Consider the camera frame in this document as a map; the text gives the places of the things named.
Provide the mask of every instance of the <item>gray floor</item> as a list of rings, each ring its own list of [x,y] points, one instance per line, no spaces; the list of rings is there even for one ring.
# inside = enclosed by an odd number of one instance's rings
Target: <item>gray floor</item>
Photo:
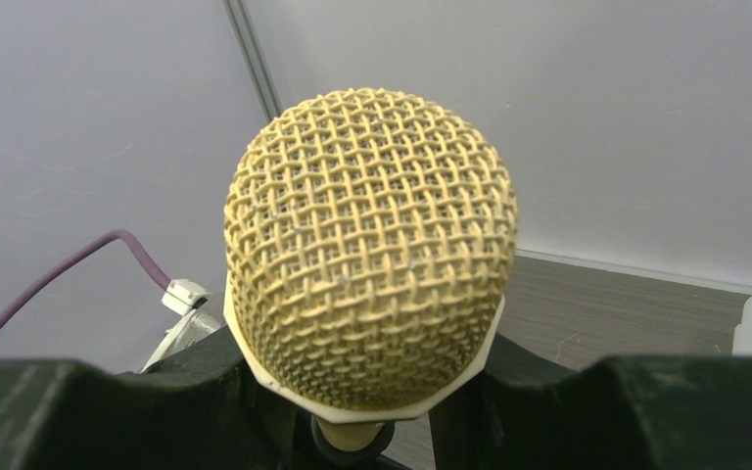
[[[499,332],[581,369],[616,353],[730,354],[748,296],[532,258],[518,258]],[[425,418],[401,423],[391,458],[434,468]]]

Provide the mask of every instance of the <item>purple cable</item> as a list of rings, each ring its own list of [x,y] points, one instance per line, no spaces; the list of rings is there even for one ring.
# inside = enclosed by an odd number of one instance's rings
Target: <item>purple cable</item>
[[[39,291],[44,289],[45,286],[50,284],[54,279],[62,275],[62,273],[64,273],[68,269],[72,268],[78,262],[93,255],[94,253],[99,251],[99,249],[108,245],[114,240],[121,240],[125,242],[125,245],[128,246],[128,249],[137,259],[137,261],[139,261],[143,269],[145,269],[145,272],[148,273],[148,275],[151,276],[152,279],[154,279],[154,282],[156,282],[157,285],[161,287],[161,289],[168,289],[168,284],[171,283],[171,279],[166,276],[163,270],[160,269],[159,266],[157,266],[153,259],[151,259],[151,256],[149,256],[148,252],[145,251],[145,248],[143,248],[142,244],[140,244],[139,240],[137,240],[137,237],[135,237],[131,232],[127,230],[114,230],[99,237],[90,244],[85,245],[78,252],[60,262],[56,267],[44,273],[29,287],[24,289],[24,291],[19,294],[19,296],[16,297],[15,300],[10,302],[10,304],[1,311],[0,331],[2,328],[4,328],[4,325],[6,325],[11,318],[13,318],[13,315],[15,315],[16,312],[22,309],[22,307],[36,294],[38,294]]]

